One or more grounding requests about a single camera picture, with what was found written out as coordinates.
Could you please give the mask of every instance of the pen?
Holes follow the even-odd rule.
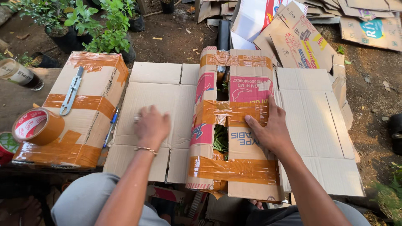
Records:
[[[110,132],[112,132],[112,128],[113,128],[113,124],[115,123],[116,119],[117,119],[117,113],[119,112],[119,108],[117,108],[116,113],[113,115],[112,120],[110,121],[110,128],[109,128],[109,132],[106,135],[105,138],[105,143],[103,144],[103,147],[105,148],[107,145],[107,138],[109,138]]]

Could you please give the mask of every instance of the dry leaf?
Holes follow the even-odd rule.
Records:
[[[383,81],[382,84],[384,85],[386,91],[391,92],[391,86],[387,81]]]
[[[24,39],[26,39],[28,36],[30,36],[31,35],[31,33],[28,33],[28,34],[26,34],[26,35],[23,35],[23,36],[19,36],[19,35],[17,35],[17,38],[19,38],[19,39],[21,39],[21,40],[24,40]]]
[[[64,10],[64,13],[68,13],[68,12],[74,12],[74,8],[69,6]]]

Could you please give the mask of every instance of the person's left hand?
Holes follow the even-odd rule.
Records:
[[[138,146],[151,148],[158,151],[162,141],[170,132],[170,114],[166,112],[163,116],[151,105],[150,110],[147,107],[141,109],[141,119],[137,123],[137,136],[139,138]]]

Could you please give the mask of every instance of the tape roll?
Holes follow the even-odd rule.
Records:
[[[56,140],[64,129],[64,119],[46,108],[26,111],[14,122],[12,136],[17,141],[46,145]]]

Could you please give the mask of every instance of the gold bracelet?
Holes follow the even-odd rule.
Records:
[[[139,149],[144,149],[144,150],[150,151],[150,152],[152,152],[155,156],[158,154],[154,149],[151,149],[151,148],[138,147],[138,148],[137,148],[137,151],[138,151]]]

